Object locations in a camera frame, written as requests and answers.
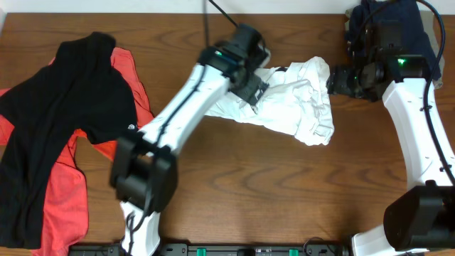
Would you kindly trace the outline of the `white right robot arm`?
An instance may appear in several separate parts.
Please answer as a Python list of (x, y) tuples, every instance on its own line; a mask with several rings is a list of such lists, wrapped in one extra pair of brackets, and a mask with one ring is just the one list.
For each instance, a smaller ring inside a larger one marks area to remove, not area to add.
[(434, 86), (423, 55), (410, 55), (398, 21), (368, 24), (360, 41), (364, 56), (332, 69), (331, 95), (382, 101), (394, 123), (405, 159), (407, 192), (385, 210), (381, 225), (350, 240), (351, 255), (405, 255), (454, 248), (454, 180), (444, 171), (432, 135), (454, 153), (434, 102)]

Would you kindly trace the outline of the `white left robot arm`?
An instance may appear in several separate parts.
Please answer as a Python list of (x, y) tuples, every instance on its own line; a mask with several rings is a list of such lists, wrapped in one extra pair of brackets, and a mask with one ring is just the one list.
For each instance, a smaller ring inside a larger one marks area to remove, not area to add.
[(125, 218), (126, 255), (153, 255), (159, 218), (178, 185), (178, 155), (205, 113), (229, 92), (254, 107), (268, 89), (255, 75), (270, 52), (260, 32), (241, 23), (232, 38), (206, 47), (176, 96), (137, 132), (118, 138), (110, 174)]

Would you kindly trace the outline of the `white t-shirt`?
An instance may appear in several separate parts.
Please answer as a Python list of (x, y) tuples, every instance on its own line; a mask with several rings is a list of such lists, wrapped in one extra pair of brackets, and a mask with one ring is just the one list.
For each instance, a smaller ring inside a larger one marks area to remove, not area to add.
[(326, 88), (330, 68), (323, 58), (255, 74), (269, 88), (254, 107), (229, 92), (205, 114), (289, 134), (308, 146), (328, 145), (335, 128)]

